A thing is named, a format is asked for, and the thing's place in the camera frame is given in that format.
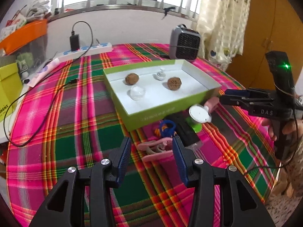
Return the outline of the person's right hand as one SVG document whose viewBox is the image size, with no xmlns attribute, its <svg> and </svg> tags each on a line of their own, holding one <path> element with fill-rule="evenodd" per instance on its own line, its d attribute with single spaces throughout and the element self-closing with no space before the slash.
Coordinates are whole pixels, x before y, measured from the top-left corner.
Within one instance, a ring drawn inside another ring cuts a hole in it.
<svg viewBox="0 0 303 227">
<path fill-rule="evenodd" d="M 277 135 L 274 132 L 272 121 L 269 119 L 263 119 L 262 126 L 266 127 L 268 126 L 268 135 L 271 138 L 272 141 L 277 140 Z M 303 132 L 303 124 L 302 120 L 297 119 L 295 120 L 290 120 L 283 128 L 283 134 L 284 135 L 289 135 L 291 134 L 295 140 L 300 140 L 302 138 L 302 132 Z"/>
</svg>

